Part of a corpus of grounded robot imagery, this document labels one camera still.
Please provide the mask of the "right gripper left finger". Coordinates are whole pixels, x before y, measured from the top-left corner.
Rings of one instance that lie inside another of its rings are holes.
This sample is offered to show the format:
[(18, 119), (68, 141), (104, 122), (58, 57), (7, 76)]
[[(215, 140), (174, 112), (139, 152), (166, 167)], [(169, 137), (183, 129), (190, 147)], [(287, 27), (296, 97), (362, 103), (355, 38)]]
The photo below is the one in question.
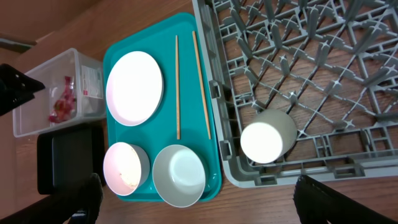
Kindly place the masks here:
[(1, 223), (95, 223), (103, 199), (100, 177), (90, 174), (53, 195), (13, 213)]

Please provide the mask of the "red snack wrapper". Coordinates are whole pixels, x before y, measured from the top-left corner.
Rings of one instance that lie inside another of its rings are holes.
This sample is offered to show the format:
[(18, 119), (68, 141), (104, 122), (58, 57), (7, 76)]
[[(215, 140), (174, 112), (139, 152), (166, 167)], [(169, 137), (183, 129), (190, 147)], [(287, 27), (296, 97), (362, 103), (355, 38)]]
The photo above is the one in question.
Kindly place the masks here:
[(75, 111), (76, 97), (74, 94), (73, 78), (65, 76), (65, 88), (60, 98), (53, 105), (49, 116), (51, 123), (62, 123), (68, 121)]

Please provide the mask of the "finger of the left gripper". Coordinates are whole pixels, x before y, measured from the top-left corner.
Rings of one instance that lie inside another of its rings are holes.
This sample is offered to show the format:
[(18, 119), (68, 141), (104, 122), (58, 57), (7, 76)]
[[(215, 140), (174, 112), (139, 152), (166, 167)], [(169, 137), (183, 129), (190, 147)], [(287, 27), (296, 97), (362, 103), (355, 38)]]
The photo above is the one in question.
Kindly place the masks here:
[(14, 67), (1, 64), (1, 116), (35, 98), (45, 85)]

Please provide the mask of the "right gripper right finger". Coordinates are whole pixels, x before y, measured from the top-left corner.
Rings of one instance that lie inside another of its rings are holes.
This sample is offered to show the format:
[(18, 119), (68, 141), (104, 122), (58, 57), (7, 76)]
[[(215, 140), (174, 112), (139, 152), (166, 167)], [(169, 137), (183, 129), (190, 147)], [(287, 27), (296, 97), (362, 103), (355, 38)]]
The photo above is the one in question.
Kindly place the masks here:
[(300, 222), (305, 224), (397, 224), (307, 175), (298, 177), (293, 201)]

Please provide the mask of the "white cup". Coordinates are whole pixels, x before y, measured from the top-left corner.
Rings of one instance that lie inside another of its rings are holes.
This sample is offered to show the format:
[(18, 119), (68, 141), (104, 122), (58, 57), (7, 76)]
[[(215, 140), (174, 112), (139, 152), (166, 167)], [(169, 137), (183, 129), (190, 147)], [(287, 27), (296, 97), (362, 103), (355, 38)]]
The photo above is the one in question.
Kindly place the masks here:
[(247, 158), (267, 164), (290, 150), (296, 139), (293, 119), (283, 111), (267, 109), (243, 129), (240, 145)]

